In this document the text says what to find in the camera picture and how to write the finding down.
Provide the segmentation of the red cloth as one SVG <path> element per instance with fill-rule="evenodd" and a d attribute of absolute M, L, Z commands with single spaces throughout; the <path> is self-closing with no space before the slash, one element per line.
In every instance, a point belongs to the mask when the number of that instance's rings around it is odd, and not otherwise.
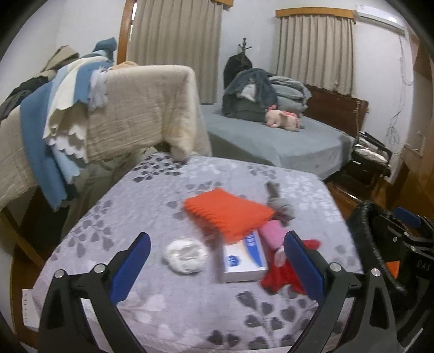
<path fill-rule="evenodd" d="M 282 266 L 275 265 L 275 250 L 262 241 L 263 249 L 268 263 L 268 272 L 260 281 L 262 288 L 272 294 L 276 294 L 286 285 L 292 287 L 292 290 L 298 294 L 306 294 L 293 266 L 286 260 Z"/>

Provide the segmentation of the white tissue ball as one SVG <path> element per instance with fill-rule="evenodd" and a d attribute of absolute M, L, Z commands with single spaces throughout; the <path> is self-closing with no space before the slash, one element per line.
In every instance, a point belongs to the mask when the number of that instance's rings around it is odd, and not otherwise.
<path fill-rule="evenodd" d="M 208 257 L 208 248 L 194 238 L 181 238 L 170 242 L 163 255 L 168 267 L 182 275 L 201 272 L 205 268 Z"/>

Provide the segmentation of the grey sock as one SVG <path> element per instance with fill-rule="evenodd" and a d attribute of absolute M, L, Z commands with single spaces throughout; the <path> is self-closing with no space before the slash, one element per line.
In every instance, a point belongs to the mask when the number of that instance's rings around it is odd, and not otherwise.
<path fill-rule="evenodd" d="M 267 182 L 266 189 L 269 194 L 267 205 L 275 211 L 275 218 L 286 225 L 295 218 L 295 209 L 286 198 L 280 195 L 280 185 L 275 182 Z"/>

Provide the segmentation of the orange foam net wrap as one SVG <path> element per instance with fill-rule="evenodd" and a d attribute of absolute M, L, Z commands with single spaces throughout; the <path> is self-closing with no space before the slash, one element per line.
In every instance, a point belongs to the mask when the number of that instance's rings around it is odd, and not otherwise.
<path fill-rule="evenodd" d="M 266 224 L 272 208 L 234 196 L 221 188 L 185 199 L 184 209 L 216 228 L 227 244 L 237 243 Z"/>

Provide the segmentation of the black metal chair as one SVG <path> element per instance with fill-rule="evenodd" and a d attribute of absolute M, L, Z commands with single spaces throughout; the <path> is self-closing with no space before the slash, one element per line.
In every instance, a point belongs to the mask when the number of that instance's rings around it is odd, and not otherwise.
<path fill-rule="evenodd" d="M 349 161 L 338 174 L 338 190 L 357 203 L 372 201 L 391 175 L 391 157 L 382 142 L 359 131 Z"/>

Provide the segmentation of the pink wrapper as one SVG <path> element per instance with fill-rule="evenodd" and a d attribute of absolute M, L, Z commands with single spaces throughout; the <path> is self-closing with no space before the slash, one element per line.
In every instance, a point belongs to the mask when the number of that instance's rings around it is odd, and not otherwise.
<path fill-rule="evenodd" d="M 261 241 L 273 251 L 277 251 L 283 245 L 286 233 L 279 220 L 270 220 L 258 229 Z"/>

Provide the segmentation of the white blue cardboard box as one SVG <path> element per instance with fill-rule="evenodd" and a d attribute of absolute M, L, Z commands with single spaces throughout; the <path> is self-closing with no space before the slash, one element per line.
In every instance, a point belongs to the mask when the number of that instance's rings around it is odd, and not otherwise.
<path fill-rule="evenodd" d="M 221 245 L 222 282 L 254 282 L 268 272 L 260 236 L 252 231 L 237 243 Z"/>

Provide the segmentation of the grey floral mattress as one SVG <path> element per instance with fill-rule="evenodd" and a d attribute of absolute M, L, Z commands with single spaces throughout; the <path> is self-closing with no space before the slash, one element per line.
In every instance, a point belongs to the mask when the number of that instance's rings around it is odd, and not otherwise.
<path fill-rule="evenodd" d="M 241 258 L 225 257 L 218 230 L 184 207 L 187 198 L 216 189 L 265 204 L 269 183 L 291 206 L 290 230 L 317 240 L 325 260 L 361 270 L 343 216 L 316 175 L 215 157 L 176 163 L 156 153 L 117 182 L 55 248 L 32 289 L 36 308 L 42 309 L 56 271 L 86 273 L 145 232 L 150 255 L 118 308 L 147 351 L 287 352 L 312 318 L 315 301 L 289 285 L 270 294 L 259 281 L 224 282 L 225 266 Z"/>

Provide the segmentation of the grey-sheeted bed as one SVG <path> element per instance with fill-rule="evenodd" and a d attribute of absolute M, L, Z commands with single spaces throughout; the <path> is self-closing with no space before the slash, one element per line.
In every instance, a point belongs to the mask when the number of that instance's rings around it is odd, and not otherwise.
<path fill-rule="evenodd" d="M 298 132 L 228 118 L 218 105 L 202 105 L 214 157 L 304 171 L 326 179 L 349 161 L 354 138 L 303 117 Z"/>

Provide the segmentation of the dark wooden headboard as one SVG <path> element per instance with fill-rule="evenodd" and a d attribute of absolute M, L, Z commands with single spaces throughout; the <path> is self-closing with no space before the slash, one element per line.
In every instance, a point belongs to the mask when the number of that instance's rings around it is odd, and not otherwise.
<path fill-rule="evenodd" d="M 309 84 L 306 88 L 312 95 L 304 112 L 307 117 L 352 137 L 357 136 L 369 109 L 369 102 Z"/>

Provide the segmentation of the pink plush pig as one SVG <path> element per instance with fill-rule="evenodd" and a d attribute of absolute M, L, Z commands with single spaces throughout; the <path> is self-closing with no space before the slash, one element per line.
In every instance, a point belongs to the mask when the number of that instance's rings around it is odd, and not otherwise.
<path fill-rule="evenodd" d="M 266 125 L 270 128 L 280 128 L 291 132 L 298 132 L 302 129 L 299 117 L 285 110 L 278 110 L 272 105 L 266 112 Z"/>

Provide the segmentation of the folded grey duvet pile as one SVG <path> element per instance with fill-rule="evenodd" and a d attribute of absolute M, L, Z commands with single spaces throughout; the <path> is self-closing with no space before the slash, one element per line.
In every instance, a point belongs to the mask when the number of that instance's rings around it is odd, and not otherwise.
<path fill-rule="evenodd" d="M 301 82 L 289 77 L 270 77 L 277 94 L 277 108 L 296 115 L 308 109 L 308 101 L 312 98 L 309 89 Z"/>

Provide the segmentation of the blue white scalloped blanket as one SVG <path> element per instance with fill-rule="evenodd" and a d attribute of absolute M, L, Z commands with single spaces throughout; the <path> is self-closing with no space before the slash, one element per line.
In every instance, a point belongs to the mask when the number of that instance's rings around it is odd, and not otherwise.
<path fill-rule="evenodd" d="M 54 76 L 20 104 L 27 160 L 53 210 L 76 197 L 75 179 L 88 162 L 88 112 L 107 103 L 107 71 L 116 49 L 113 37 L 84 56 L 59 48 L 46 66 Z"/>

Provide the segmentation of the beige quilted blanket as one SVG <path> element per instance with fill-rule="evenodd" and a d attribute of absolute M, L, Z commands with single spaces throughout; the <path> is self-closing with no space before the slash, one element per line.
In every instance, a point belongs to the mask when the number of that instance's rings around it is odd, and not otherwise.
<path fill-rule="evenodd" d="M 88 118 L 91 163 L 167 143 L 176 161 L 211 156 L 196 75 L 183 65 L 145 65 L 110 71 L 108 102 Z"/>

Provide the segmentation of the right beige curtain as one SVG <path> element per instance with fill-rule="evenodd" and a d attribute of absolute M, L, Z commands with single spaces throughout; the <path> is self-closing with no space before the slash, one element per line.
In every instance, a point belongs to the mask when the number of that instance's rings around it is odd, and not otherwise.
<path fill-rule="evenodd" d="M 348 96 L 353 89 L 354 22 L 331 15 L 280 20 L 277 74 Z"/>

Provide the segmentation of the beige curtain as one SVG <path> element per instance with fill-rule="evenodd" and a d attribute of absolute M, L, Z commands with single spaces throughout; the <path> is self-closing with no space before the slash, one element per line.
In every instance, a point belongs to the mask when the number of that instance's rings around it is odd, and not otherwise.
<path fill-rule="evenodd" d="M 223 11 L 218 1 L 138 1 L 126 59 L 139 65 L 192 68 L 200 102 L 214 104 Z"/>
<path fill-rule="evenodd" d="M 354 22 L 331 15 L 280 20 L 277 74 L 348 96 L 353 89 Z"/>

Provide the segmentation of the white air conditioner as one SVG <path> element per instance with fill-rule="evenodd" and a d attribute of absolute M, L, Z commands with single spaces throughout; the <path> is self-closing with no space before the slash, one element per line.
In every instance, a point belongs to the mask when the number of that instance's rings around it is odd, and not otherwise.
<path fill-rule="evenodd" d="M 355 14 L 360 19 L 373 21 L 396 31 L 401 35 L 405 34 L 405 24 L 403 20 L 390 14 L 389 12 L 367 5 L 357 5 L 355 7 Z"/>

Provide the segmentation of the dark clothes pile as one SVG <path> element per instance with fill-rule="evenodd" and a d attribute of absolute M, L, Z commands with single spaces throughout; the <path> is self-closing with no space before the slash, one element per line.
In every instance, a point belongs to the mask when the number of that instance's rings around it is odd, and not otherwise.
<path fill-rule="evenodd" d="M 79 53 L 70 46 L 61 46 L 49 59 L 45 67 L 39 74 L 22 82 L 16 87 L 9 96 L 1 103 L 1 121 L 20 105 L 20 103 L 31 93 L 42 85 L 51 82 L 57 72 L 67 64 L 79 59 Z"/>

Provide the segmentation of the wooden coat rack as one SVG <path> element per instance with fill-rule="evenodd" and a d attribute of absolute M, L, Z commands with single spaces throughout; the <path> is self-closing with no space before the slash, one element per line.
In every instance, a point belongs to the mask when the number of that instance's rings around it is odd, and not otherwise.
<path fill-rule="evenodd" d="M 241 51 L 238 54 L 232 55 L 224 67 L 224 89 L 229 86 L 237 74 L 252 68 L 251 60 L 246 56 L 246 51 L 251 49 L 251 46 L 247 46 L 245 37 L 243 38 L 242 44 L 239 44 L 238 47 Z"/>

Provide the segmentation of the left beige curtain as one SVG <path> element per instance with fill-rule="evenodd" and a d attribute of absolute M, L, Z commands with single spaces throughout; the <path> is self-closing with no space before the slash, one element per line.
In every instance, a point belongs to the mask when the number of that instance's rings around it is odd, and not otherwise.
<path fill-rule="evenodd" d="M 139 65 L 192 68 L 200 102 L 214 104 L 223 11 L 218 1 L 138 1 L 126 59 Z"/>

